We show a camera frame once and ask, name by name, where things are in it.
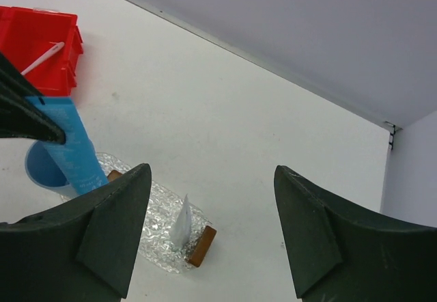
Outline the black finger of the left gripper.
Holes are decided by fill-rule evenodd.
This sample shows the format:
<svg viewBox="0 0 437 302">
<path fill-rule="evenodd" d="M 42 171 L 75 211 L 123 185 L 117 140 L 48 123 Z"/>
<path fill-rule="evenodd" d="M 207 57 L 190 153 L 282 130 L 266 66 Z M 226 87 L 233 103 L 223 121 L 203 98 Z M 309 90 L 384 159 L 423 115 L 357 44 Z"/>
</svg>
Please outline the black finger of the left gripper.
<svg viewBox="0 0 437 302">
<path fill-rule="evenodd" d="M 42 93 L 1 53 L 1 102 L 22 102 L 28 98 L 43 102 Z"/>
<path fill-rule="evenodd" d="M 64 130 L 26 98 L 4 95 L 1 95 L 1 138 L 66 142 Z"/>
</svg>

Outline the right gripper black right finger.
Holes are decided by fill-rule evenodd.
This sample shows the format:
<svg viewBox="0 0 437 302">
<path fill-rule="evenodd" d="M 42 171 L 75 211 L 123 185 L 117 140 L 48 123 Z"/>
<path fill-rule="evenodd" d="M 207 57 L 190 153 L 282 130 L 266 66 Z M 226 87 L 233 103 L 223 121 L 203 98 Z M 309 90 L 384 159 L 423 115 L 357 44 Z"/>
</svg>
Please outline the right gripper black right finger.
<svg viewBox="0 0 437 302">
<path fill-rule="evenodd" d="M 436 229 L 374 212 L 280 165 L 274 195 L 303 301 L 435 301 Z"/>
</svg>

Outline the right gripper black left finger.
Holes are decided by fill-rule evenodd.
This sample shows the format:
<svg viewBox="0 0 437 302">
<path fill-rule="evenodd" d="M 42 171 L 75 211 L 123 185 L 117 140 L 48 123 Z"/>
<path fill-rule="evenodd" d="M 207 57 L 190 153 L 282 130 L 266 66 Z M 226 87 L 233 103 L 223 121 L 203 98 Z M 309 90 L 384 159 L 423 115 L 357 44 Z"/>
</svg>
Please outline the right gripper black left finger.
<svg viewBox="0 0 437 302">
<path fill-rule="evenodd" d="M 2 301 L 120 301 L 128 295 L 152 172 L 1 224 Z"/>
</svg>

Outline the blue plastic cup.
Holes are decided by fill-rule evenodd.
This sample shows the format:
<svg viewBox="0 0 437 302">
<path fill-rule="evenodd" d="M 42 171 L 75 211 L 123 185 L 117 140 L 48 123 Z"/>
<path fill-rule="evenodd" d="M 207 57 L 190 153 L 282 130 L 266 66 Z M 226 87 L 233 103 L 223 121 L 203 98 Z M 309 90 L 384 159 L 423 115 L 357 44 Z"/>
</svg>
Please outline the blue plastic cup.
<svg viewBox="0 0 437 302">
<path fill-rule="evenodd" d="M 33 183 L 59 194 L 63 201 L 79 196 L 41 141 L 35 141 L 28 149 L 25 171 Z"/>
</svg>

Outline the blue toothpaste tube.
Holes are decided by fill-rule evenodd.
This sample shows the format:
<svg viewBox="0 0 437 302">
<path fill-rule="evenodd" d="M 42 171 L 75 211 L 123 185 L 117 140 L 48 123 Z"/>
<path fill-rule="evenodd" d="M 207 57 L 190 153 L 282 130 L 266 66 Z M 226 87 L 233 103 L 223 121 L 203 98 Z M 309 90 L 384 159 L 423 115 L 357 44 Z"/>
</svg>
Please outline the blue toothpaste tube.
<svg viewBox="0 0 437 302">
<path fill-rule="evenodd" d="M 65 144 L 41 142 L 76 193 L 83 195 L 107 184 L 108 179 L 72 99 L 45 96 L 43 102 L 35 98 L 27 100 L 64 130 Z"/>
</svg>

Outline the white toothpaste tube green cap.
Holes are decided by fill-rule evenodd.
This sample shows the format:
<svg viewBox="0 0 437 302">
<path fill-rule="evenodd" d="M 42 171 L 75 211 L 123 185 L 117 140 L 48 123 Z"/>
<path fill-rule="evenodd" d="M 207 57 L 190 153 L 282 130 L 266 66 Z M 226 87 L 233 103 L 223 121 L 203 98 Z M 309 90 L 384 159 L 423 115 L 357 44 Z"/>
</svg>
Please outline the white toothpaste tube green cap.
<svg viewBox="0 0 437 302">
<path fill-rule="evenodd" d="M 185 195 L 180 213 L 170 230 L 170 239 L 176 248 L 183 248 L 190 240 L 192 215 L 188 196 Z"/>
</svg>

